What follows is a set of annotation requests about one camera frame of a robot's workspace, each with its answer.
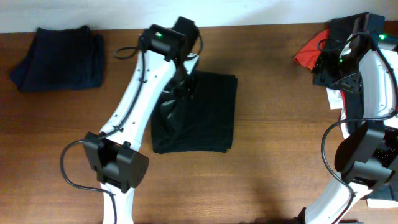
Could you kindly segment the black shirt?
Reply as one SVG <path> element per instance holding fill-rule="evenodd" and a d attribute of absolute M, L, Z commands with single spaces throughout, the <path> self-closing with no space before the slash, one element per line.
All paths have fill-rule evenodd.
<path fill-rule="evenodd" d="M 193 93 L 162 95 L 150 117 L 154 153 L 231 149 L 238 78 L 195 71 Z"/>

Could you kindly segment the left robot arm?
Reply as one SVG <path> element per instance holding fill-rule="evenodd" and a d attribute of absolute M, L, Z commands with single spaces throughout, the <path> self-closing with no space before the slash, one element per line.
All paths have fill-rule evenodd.
<path fill-rule="evenodd" d="M 153 24 L 139 37 L 137 64 L 115 112 L 83 148 L 104 195 L 103 223 L 132 223 L 135 188 L 149 160 L 139 152 L 147 122 L 162 94 L 183 96 L 198 63 L 194 21 L 179 17 L 170 29 Z"/>

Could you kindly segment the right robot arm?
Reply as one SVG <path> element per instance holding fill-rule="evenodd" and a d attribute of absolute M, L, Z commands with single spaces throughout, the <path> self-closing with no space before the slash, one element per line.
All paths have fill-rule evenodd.
<path fill-rule="evenodd" d="M 397 187 L 397 37 L 384 23 L 370 12 L 333 19 L 317 43 L 313 83 L 341 110 L 344 139 L 326 166 L 331 182 L 295 223 L 341 223 L 362 198 Z"/>

